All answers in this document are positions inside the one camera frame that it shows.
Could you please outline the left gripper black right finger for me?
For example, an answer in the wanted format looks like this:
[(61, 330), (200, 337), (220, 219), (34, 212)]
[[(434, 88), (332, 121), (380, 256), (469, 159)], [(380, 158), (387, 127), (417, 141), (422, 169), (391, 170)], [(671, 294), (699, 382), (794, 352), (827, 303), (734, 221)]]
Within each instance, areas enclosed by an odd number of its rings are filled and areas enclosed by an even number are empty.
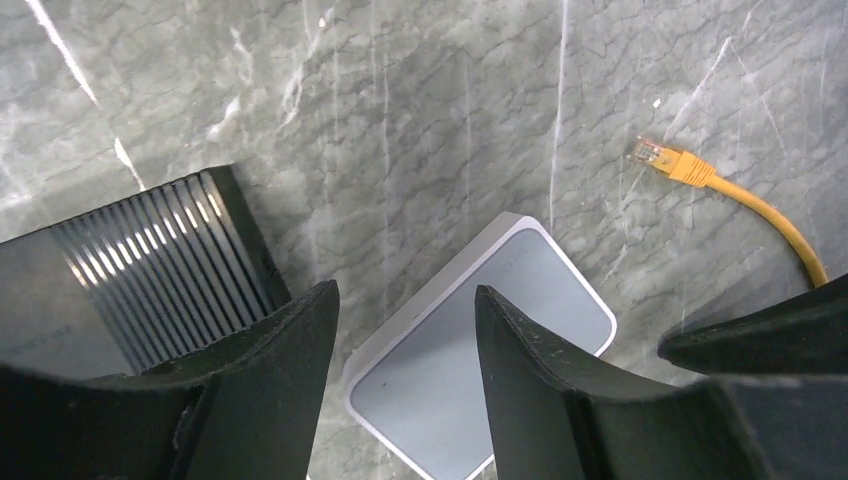
[(845, 375), (628, 372), (533, 321), (494, 288), (476, 339), (502, 479), (843, 479)]

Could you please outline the black network switch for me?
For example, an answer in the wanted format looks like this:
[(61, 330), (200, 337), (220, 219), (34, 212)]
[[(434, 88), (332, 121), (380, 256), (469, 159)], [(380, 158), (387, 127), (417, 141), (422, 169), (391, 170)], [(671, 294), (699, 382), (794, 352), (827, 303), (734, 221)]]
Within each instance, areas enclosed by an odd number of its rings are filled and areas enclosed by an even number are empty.
[(1, 245), (1, 362), (134, 375), (264, 319), (291, 296), (232, 166)]

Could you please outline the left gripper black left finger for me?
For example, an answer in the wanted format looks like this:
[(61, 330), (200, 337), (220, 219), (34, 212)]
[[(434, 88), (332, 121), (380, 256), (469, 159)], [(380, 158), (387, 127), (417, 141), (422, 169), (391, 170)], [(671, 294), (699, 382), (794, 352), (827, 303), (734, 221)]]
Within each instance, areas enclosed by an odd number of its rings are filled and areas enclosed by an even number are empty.
[(338, 285), (136, 376), (1, 369), (5, 479), (303, 479), (333, 355)]

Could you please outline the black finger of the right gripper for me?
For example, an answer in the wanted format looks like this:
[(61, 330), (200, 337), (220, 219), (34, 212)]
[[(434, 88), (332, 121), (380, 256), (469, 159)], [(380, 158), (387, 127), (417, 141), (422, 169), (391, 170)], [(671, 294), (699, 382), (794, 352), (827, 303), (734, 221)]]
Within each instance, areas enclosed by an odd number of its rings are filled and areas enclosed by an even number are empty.
[(845, 375), (845, 275), (760, 311), (666, 335), (658, 356), (705, 375)]

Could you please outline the white mini router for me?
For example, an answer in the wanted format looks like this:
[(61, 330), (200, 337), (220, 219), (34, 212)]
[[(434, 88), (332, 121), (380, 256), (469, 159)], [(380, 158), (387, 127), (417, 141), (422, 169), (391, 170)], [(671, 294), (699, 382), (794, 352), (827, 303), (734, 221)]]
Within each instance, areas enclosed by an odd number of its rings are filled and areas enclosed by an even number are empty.
[(499, 214), (343, 368), (348, 412), (424, 479), (472, 479), (494, 459), (475, 332), (480, 285), (591, 354), (617, 332), (614, 314), (542, 224)]

